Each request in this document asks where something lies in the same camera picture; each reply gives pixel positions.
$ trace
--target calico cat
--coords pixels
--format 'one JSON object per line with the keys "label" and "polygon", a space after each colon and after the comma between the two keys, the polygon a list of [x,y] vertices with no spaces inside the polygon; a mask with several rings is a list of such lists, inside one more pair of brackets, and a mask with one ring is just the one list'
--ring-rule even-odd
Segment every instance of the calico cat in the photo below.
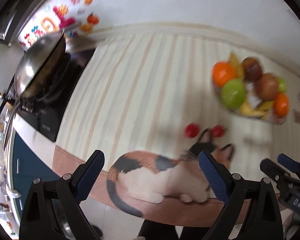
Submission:
{"label": "calico cat", "polygon": [[[203,131],[198,142],[211,152],[218,163],[229,168],[234,151],[232,144],[222,149],[212,143],[210,129]],[[112,202],[126,213],[142,217],[142,213],[125,203],[117,194],[116,185],[122,185],[132,198],[161,203],[165,196],[184,203],[205,202],[209,184],[199,167],[198,156],[191,149],[178,159],[169,159],[146,151],[133,151],[118,158],[107,175],[107,190]]]}

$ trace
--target blue gripper pad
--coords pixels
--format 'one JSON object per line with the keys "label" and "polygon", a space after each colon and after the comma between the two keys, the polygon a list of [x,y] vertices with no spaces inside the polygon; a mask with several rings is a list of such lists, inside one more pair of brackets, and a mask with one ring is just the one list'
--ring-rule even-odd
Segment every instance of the blue gripper pad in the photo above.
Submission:
{"label": "blue gripper pad", "polygon": [[300,164],[289,158],[287,155],[279,154],[277,160],[279,164],[287,168],[292,173],[298,173],[300,171]]}
{"label": "blue gripper pad", "polygon": [[88,165],[85,173],[81,176],[80,180],[77,182],[77,196],[75,198],[77,203],[86,200],[94,183],[99,176],[103,165],[105,164],[105,155],[102,151],[96,150],[87,160],[85,164]]}
{"label": "blue gripper pad", "polygon": [[199,166],[203,171],[203,174],[206,176],[207,181],[209,182],[217,199],[222,201],[224,204],[227,204],[229,196],[227,193],[226,183],[205,152],[201,152],[199,154]]}

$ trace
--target pot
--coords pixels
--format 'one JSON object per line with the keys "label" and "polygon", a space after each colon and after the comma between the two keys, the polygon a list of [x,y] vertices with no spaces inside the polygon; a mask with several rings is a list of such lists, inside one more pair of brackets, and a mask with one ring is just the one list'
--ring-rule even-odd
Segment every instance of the pot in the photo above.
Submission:
{"label": "pot", "polygon": [[60,32],[47,33],[38,39],[21,59],[14,76],[15,98],[3,94],[0,114],[7,102],[15,103],[11,117],[9,118],[6,133],[3,139],[3,149],[5,150],[10,133],[12,121],[18,107],[23,99],[35,97],[44,87],[47,80],[51,77],[55,67],[58,65],[66,50],[66,41],[63,37],[64,30]]}

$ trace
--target stove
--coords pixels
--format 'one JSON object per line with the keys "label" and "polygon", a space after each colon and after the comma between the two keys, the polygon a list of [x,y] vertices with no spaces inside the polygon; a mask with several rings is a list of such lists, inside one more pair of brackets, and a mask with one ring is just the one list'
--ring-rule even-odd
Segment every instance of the stove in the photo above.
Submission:
{"label": "stove", "polygon": [[51,82],[42,93],[24,102],[17,113],[38,132],[55,142],[63,115],[83,70],[94,49],[65,54]]}

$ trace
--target green fruit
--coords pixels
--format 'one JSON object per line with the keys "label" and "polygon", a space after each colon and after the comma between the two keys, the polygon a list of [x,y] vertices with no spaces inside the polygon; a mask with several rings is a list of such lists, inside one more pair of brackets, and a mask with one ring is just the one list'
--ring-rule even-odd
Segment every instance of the green fruit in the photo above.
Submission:
{"label": "green fruit", "polygon": [[279,83],[279,93],[287,92],[288,87],[287,87],[287,84],[284,81],[284,79],[280,78],[280,77],[277,77],[277,79],[278,79],[278,83]]}
{"label": "green fruit", "polygon": [[238,109],[246,98],[246,89],[240,79],[229,80],[221,90],[221,100],[230,110]]}

